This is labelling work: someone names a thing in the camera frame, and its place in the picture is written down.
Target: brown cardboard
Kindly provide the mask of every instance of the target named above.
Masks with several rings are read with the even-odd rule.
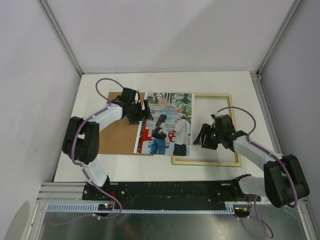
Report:
[[[115,99],[121,92],[110,92],[108,98]],[[141,104],[145,93],[140,93]],[[128,125],[126,117],[111,123],[100,132],[99,154],[143,155],[134,153],[139,125]]]

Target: white wall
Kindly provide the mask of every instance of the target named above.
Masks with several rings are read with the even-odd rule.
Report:
[[[0,56],[0,239],[18,240],[51,174],[80,78],[36,0],[1,1]]]
[[[257,70],[294,0],[48,0],[82,70]]]
[[[262,74],[287,153],[299,158],[320,224],[320,1],[302,6]]]

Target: cable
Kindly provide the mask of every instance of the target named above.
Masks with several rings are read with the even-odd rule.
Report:
[[[76,143],[77,143],[77,140],[78,140],[78,136],[82,130],[82,128],[84,127],[84,125],[91,119],[93,119],[95,116],[99,115],[99,114],[102,114],[106,111],[108,111],[110,109],[110,106],[111,106],[111,102],[110,100],[104,96],[98,89],[98,84],[103,81],[103,80],[109,80],[109,81],[113,81],[115,82],[116,84],[118,84],[121,88],[124,88],[118,81],[114,80],[114,79],[111,79],[111,78],[101,78],[99,79],[96,83],[95,83],[95,89],[97,91],[97,93],[104,99],[106,99],[107,101],[107,106],[104,107],[103,109],[101,109],[100,111],[97,111],[96,113],[92,114],[91,116],[89,116],[88,118],[86,118],[81,124],[80,126],[78,127],[75,135],[74,135],[74,139],[73,139],[73,142],[72,142],[72,147],[71,147],[71,160],[73,162],[74,165],[77,165],[77,166],[80,166],[83,174],[85,175],[85,177],[88,179],[88,181],[90,182],[91,185],[93,185],[96,189],[98,189],[101,193],[103,193],[104,195],[108,196],[109,198],[113,199],[114,201],[116,201],[118,204],[119,204],[119,207],[120,207],[120,211],[115,214],[115,215],[112,215],[112,216],[98,216],[97,218],[98,219],[113,219],[117,216],[119,216],[123,210],[123,206],[122,204],[120,203],[120,201],[118,199],[116,199],[114,196],[110,195],[109,193],[107,193],[106,191],[102,190],[95,182],[92,181],[92,179],[90,178],[89,174],[87,173],[87,171],[85,170],[84,167],[82,167],[82,165],[78,162],[76,162],[75,160],[75,150],[76,150]],[[67,222],[62,222],[62,223],[54,223],[54,222],[51,222],[50,219],[47,219],[47,221],[52,224],[52,225],[55,225],[55,226],[62,226],[62,225],[66,225],[66,224],[70,224],[70,223],[73,223],[74,221],[77,221],[78,219],[81,219],[81,218],[84,218],[84,217],[88,217],[88,216],[92,216],[92,214],[84,214],[84,215],[81,215],[81,216],[78,216],[76,217],[75,219],[73,220],[70,220],[70,221],[67,221]]]
[[[262,231],[264,232],[264,234],[269,239],[274,239],[275,235],[274,235],[274,232],[272,231],[271,227],[259,217],[259,212],[258,212],[258,209],[257,209],[257,198],[258,198],[258,196],[255,196],[255,198],[254,198],[254,210],[255,210],[256,216],[238,217],[237,215],[235,215],[236,219],[238,219],[238,220],[245,220],[245,219],[255,219],[255,220],[257,220],[259,222],[260,227],[261,227]],[[269,229],[271,235],[268,234],[265,226]]]
[[[283,162],[276,156],[274,155],[272,152],[270,152],[268,149],[265,149],[264,147],[260,146],[259,144],[256,144],[255,142],[251,141],[250,140],[250,134],[252,134],[252,132],[256,129],[257,127],[257,122],[256,122],[256,119],[255,117],[250,113],[248,112],[247,110],[244,110],[243,108],[241,107],[237,107],[237,106],[227,106],[227,107],[224,107],[224,108],[221,108],[220,110],[218,110],[217,112],[221,112],[222,110],[226,110],[226,109],[238,109],[238,110],[241,110],[245,113],[247,113],[253,120],[253,128],[252,130],[248,133],[248,135],[246,136],[246,139],[247,141],[249,142],[249,144],[255,146],[257,149],[260,149],[261,151],[263,151],[265,154],[268,154],[271,158],[273,158],[274,160],[276,160],[279,165],[282,167],[284,173],[286,174],[287,178],[288,178],[288,181],[290,183],[290,186],[292,188],[292,192],[293,192],[293,197],[294,197],[294,205],[290,205],[288,204],[289,207],[291,208],[296,208],[298,206],[298,195],[297,195],[297,191],[296,191],[296,188],[295,188],[295,184],[294,184],[294,181],[292,180],[290,174],[289,174],[289,171],[288,169],[286,168],[286,166],[283,164]]]
[[[255,142],[251,141],[250,140],[250,135],[253,133],[253,131],[256,129],[257,127],[257,121],[255,119],[255,117],[250,113],[248,112],[247,110],[241,108],[241,107],[237,107],[237,106],[227,106],[227,107],[224,107],[224,108],[221,108],[220,110],[218,110],[217,112],[221,112],[223,110],[226,110],[226,109],[238,109],[238,110],[241,110],[245,113],[247,113],[253,120],[253,128],[252,130],[247,134],[246,136],[246,139],[247,141],[249,142],[249,144],[255,146],[256,148],[258,148],[259,150],[263,151],[265,154],[269,155],[271,158],[273,158],[274,160],[276,160],[279,165],[282,167],[284,173],[286,174],[287,178],[288,178],[288,181],[290,183],[290,186],[292,188],[292,191],[293,191],[293,197],[294,197],[294,205],[290,205],[288,204],[289,207],[291,208],[296,208],[298,206],[298,195],[297,195],[297,191],[296,191],[296,188],[295,188],[295,184],[289,174],[289,171],[287,170],[286,166],[283,164],[283,162],[276,156],[274,155],[272,152],[270,152],[268,149],[260,146],[259,144],[256,144]],[[257,198],[258,196],[255,196],[254,198],[254,209],[255,209],[255,213],[256,213],[256,216],[250,216],[250,217],[244,217],[244,218],[237,218],[237,219],[248,219],[248,218],[252,218],[252,219],[256,219],[258,220],[259,224],[260,224],[260,227],[261,229],[263,230],[264,234],[269,238],[269,239],[273,239],[274,238],[274,233],[272,231],[272,229],[270,228],[270,226],[265,222],[263,221],[260,216],[259,216],[259,212],[257,210]],[[264,227],[264,225],[270,230],[271,232],[271,235],[269,235],[266,231],[266,228]]]
[[[124,86],[122,86],[122,84],[119,83],[118,81],[116,81],[116,80],[114,80],[114,79],[112,79],[112,78],[108,78],[108,77],[101,78],[101,79],[99,79],[99,80],[95,83],[95,90],[96,90],[96,92],[97,92],[102,98],[104,98],[105,100],[107,100],[108,103],[110,103],[109,99],[108,99],[106,96],[104,96],[104,95],[99,91],[99,89],[98,89],[98,84],[99,84],[101,81],[103,81],[103,80],[112,81],[112,82],[118,84],[121,88],[124,88]]]
[[[226,110],[226,109],[238,109],[238,110],[241,110],[241,111],[245,112],[246,114],[248,114],[252,118],[252,120],[253,120],[253,128],[246,136],[246,139],[248,140],[248,142],[250,142],[250,138],[249,137],[254,132],[254,130],[256,130],[256,127],[257,127],[257,121],[256,121],[255,117],[250,112],[248,112],[247,110],[244,110],[243,108],[238,107],[238,106],[226,106],[224,108],[221,108],[217,112],[220,113],[221,111]]]

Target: printed photo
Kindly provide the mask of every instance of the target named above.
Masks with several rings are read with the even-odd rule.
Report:
[[[149,92],[145,98],[153,120],[140,124],[135,153],[189,156],[193,95]]]

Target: person in photo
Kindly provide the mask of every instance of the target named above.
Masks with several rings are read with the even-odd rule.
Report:
[[[186,156],[187,146],[185,145],[185,139],[190,134],[191,125],[187,121],[187,116],[182,114],[180,120],[178,120],[175,126],[175,143],[174,143],[174,156]]]
[[[168,137],[168,131],[166,128],[166,119],[167,119],[167,115],[161,114],[158,120],[156,121],[156,123],[154,124],[154,129],[159,127],[160,129],[158,133],[161,135],[164,134],[165,137],[162,139],[153,137],[149,154],[165,155],[166,153],[166,138]]]

